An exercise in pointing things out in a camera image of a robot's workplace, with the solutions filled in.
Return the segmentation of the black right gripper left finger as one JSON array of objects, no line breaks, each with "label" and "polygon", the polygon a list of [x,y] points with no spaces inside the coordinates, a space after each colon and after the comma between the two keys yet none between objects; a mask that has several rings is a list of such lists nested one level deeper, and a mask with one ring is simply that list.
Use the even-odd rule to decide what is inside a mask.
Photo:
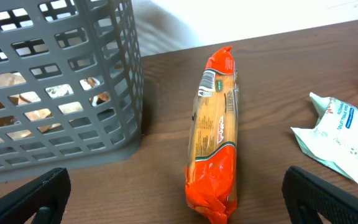
[{"label": "black right gripper left finger", "polygon": [[54,168],[0,198],[0,223],[60,223],[71,192],[66,168]]}]

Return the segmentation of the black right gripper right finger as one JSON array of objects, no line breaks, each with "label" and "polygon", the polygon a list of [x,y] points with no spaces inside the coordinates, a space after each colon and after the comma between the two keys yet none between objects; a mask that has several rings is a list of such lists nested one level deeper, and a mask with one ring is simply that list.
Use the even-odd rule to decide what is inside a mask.
[{"label": "black right gripper right finger", "polygon": [[298,166],[286,171],[282,193],[292,223],[358,223],[357,197]]}]

